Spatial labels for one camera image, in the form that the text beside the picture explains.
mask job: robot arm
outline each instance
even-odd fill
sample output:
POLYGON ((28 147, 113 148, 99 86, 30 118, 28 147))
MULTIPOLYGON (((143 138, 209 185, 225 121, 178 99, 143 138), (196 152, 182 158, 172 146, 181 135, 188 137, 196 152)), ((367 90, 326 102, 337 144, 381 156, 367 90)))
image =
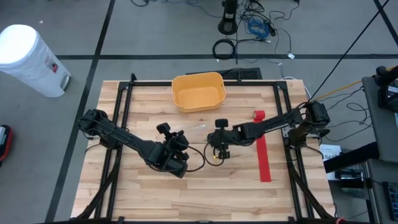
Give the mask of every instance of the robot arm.
POLYGON ((78 127, 81 131, 101 138, 100 144, 105 147, 117 148, 126 145, 137 151, 145 163, 159 172, 170 172, 182 178, 187 170, 187 153, 183 153, 189 144, 183 131, 170 133, 170 126, 163 123, 157 126, 161 134, 166 138, 163 143, 145 141, 129 133, 125 129, 117 127, 109 119, 104 111, 89 110, 79 120, 78 127))
POLYGON ((330 119, 325 106, 314 101, 302 103, 282 116, 276 116, 260 123, 248 122, 234 125, 231 131, 225 130, 225 127, 228 127, 227 119, 217 119, 216 127, 219 129, 209 134, 207 140, 210 146, 218 151, 219 159, 228 159, 230 157, 228 145, 249 146, 265 133, 299 124, 297 128, 292 128, 288 132, 289 144, 298 146, 305 142, 305 138, 310 131, 324 128, 329 122, 330 119), (301 108, 306 108, 304 119, 300 113, 301 108))

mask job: yellow cable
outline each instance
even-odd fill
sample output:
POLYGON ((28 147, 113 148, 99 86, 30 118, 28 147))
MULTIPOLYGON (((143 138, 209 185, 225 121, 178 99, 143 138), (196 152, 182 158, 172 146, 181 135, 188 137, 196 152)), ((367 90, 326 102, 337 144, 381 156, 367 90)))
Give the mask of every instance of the yellow cable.
MULTIPOLYGON (((389 67, 389 68, 387 68, 386 70, 387 70, 387 71, 390 71, 390 70, 392 70, 393 68, 395 68, 395 66, 389 67)), ((324 97, 326 97, 326 96, 332 95, 332 94, 334 94, 334 93, 336 93, 336 92, 338 92, 338 91, 341 91, 341 90, 345 90, 345 89, 347 89, 347 88, 349 88, 349 87, 351 87, 351 86, 353 86, 353 85, 356 85, 356 84, 358 84, 358 83, 361 83, 361 82, 362 82, 361 80, 360 80, 360 81, 356 81, 356 82, 351 83, 351 84, 349 84, 349 85, 346 85, 346 86, 343 86, 343 87, 341 87, 341 88, 338 88, 337 90, 333 90, 333 91, 331 91, 331 92, 329 92, 329 93, 327 93, 327 94, 325 94, 325 95, 319 96, 319 97, 315 98, 314 100, 322 99, 322 98, 324 98, 324 97)))

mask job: black stand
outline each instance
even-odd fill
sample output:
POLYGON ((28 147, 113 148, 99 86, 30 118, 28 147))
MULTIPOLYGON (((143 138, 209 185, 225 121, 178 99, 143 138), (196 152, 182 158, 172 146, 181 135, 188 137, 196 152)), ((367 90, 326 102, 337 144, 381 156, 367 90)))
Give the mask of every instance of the black stand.
POLYGON ((218 31, 224 35, 236 33, 238 25, 236 25, 236 10, 238 9, 238 0, 223 1, 224 14, 221 22, 218 24, 218 31))

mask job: cable bundle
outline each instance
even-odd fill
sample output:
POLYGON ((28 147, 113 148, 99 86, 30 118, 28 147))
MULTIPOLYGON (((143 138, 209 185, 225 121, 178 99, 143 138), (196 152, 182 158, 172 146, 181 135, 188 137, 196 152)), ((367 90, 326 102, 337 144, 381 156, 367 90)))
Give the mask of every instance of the cable bundle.
POLYGON ((250 18, 246 24, 247 33, 254 34, 258 39, 266 39, 269 35, 268 25, 258 19, 250 18))

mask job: white trash can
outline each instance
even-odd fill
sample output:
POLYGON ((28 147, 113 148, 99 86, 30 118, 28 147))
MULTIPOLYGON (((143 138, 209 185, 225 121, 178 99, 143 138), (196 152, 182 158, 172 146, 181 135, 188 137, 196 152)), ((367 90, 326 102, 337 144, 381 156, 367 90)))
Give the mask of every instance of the white trash can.
POLYGON ((47 97, 62 96, 71 77, 39 33, 25 25, 12 25, 0 33, 0 71, 47 97))

